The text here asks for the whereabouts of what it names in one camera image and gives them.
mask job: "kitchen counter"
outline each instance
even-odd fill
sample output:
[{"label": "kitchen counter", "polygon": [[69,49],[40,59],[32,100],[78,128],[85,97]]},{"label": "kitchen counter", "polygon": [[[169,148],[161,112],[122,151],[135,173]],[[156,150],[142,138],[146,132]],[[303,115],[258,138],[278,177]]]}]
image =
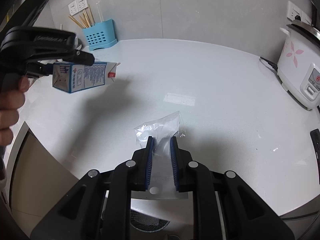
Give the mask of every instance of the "kitchen counter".
[{"label": "kitchen counter", "polygon": [[[285,92],[259,57],[166,39],[120,41],[93,54],[121,62],[116,82],[68,94],[52,88],[51,77],[37,80],[13,126],[14,142],[4,156],[8,173],[26,127],[81,178],[131,159],[140,148],[136,126],[180,111],[187,136],[179,138],[179,147],[212,171],[235,171],[278,215],[320,194],[309,135],[320,126],[319,112],[307,111]],[[193,220],[191,199],[133,199],[132,208],[166,220]]]}]

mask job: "white wall socket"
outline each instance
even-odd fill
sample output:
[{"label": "white wall socket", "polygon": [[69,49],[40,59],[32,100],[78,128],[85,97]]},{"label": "white wall socket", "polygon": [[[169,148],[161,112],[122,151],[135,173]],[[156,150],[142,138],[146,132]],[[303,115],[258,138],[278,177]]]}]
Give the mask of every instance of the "white wall socket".
[{"label": "white wall socket", "polygon": [[71,2],[68,7],[70,15],[74,15],[79,11],[75,0]]},{"label": "white wall socket", "polygon": [[78,11],[82,11],[85,8],[88,8],[87,0],[76,0]]},{"label": "white wall socket", "polygon": [[287,18],[293,21],[297,15],[301,17],[302,22],[311,25],[311,18],[298,6],[288,1]]},{"label": "white wall socket", "polygon": [[288,1],[287,18],[293,21],[297,15],[302,19],[302,10],[292,2]]},{"label": "white wall socket", "polygon": [[302,20],[304,23],[311,25],[312,20],[311,20],[311,18],[310,18],[305,12],[302,12],[301,20]]}]

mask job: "clear plastic bag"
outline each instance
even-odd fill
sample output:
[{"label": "clear plastic bag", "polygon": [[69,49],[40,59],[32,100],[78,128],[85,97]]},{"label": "clear plastic bag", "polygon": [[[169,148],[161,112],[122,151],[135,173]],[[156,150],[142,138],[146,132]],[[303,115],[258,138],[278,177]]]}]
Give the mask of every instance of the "clear plastic bag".
[{"label": "clear plastic bag", "polygon": [[184,137],[186,135],[185,130],[180,127],[182,123],[180,111],[177,111],[159,120],[146,122],[134,129],[141,148],[146,147],[149,136],[155,138],[155,146],[152,154],[151,182],[148,191],[132,192],[133,198],[188,198],[187,193],[176,191],[170,156],[170,138],[172,136]]}]

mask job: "human hand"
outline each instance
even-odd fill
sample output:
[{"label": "human hand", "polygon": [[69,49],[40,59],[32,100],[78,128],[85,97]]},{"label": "human hand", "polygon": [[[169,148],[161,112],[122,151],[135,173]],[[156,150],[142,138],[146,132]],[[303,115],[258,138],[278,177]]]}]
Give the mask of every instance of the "human hand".
[{"label": "human hand", "polygon": [[10,126],[19,120],[17,109],[25,102],[24,92],[29,89],[29,80],[22,77],[18,83],[18,90],[0,93],[0,146],[7,146],[13,140]]}]

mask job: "chopstick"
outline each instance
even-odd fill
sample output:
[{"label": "chopstick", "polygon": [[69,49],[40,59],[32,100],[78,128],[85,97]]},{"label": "chopstick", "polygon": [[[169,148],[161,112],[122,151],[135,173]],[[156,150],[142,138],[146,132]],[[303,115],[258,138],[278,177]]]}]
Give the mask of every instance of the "chopstick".
[{"label": "chopstick", "polygon": [[89,14],[90,14],[90,17],[91,17],[91,19],[92,19],[92,24],[94,25],[94,24],[95,24],[95,21],[94,21],[93,15],[92,15],[92,11],[91,11],[91,8],[90,8],[90,4],[88,4],[88,7],[89,7]]},{"label": "chopstick", "polygon": [[87,21],[87,24],[91,27],[91,23],[90,23],[90,21],[89,21],[87,12],[86,12],[85,10],[84,10],[84,12],[83,12],[83,17],[84,17],[84,19]]},{"label": "chopstick", "polygon": [[73,16],[68,16],[75,24],[77,24],[81,29],[84,29],[83,27]]},{"label": "chopstick", "polygon": [[81,15],[79,15],[80,20],[82,21],[82,23],[84,24],[84,26],[86,28],[89,28],[88,24],[84,21],[84,19],[81,17]]}]

